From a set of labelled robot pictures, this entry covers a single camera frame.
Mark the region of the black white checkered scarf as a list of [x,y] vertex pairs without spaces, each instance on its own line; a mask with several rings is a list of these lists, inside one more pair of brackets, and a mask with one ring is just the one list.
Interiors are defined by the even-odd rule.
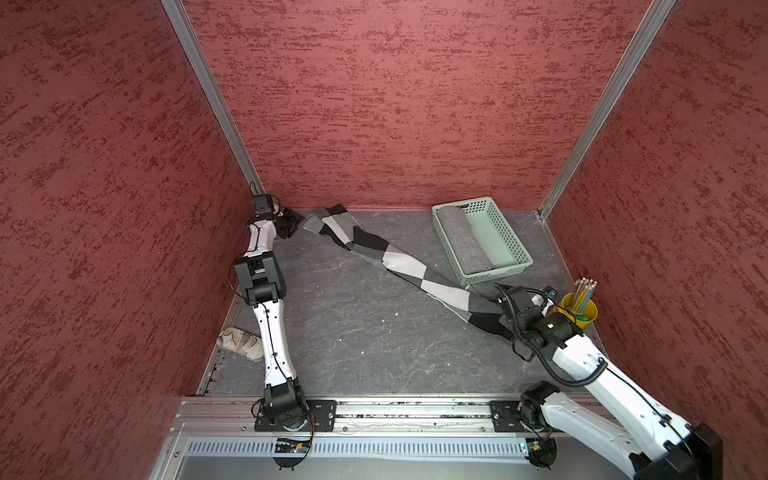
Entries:
[[414,285],[480,330],[506,340],[513,338],[499,303],[459,287],[389,240],[365,230],[344,206],[315,209],[301,227],[329,237],[340,248]]

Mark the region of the grey knitted scarf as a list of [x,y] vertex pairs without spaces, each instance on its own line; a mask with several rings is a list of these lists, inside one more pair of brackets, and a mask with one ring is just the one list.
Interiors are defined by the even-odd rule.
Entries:
[[436,213],[462,273],[472,275],[492,270],[493,264],[474,236],[464,211],[456,206],[447,206]]

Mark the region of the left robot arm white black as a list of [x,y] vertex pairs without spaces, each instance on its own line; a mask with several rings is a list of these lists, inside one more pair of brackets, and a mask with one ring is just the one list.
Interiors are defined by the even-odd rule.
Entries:
[[303,389],[289,355],[284,328],[287,287],[274,253],[281,216],[259,210],[248,225],[250,237],[233,262],[239,294],[251,307],[264,351],[265,378],[260,412],[271,425],[298,431],[310,420]]

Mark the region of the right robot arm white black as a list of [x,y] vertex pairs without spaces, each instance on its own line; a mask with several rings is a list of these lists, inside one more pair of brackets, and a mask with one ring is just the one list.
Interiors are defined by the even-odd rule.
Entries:
[[645,392],[550,302],[525,287],[498,285],[512,338],[551,379],[525,391],[518,418],[533,434],[561,431],[630,479],[721,479],[724,442]]

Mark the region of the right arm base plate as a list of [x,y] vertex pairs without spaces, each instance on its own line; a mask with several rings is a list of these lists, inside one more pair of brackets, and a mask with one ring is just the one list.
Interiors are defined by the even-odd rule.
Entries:
[[563,431],[564,423],[546,418],[544,407],[532,400],[495,400],[489,402],[489,408],[496,433],[545,436],[550,431]]

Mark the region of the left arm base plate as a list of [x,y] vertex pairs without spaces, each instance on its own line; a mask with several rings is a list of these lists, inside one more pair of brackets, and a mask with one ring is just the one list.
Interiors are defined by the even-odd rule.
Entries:
[[338,402],[336,400],[308,400],[307,413],[299,411],[292,419],[274,420],[266,416],[263,400],[259,399],[251,406],[256,432],[311,433],[332,432],[334,430]]

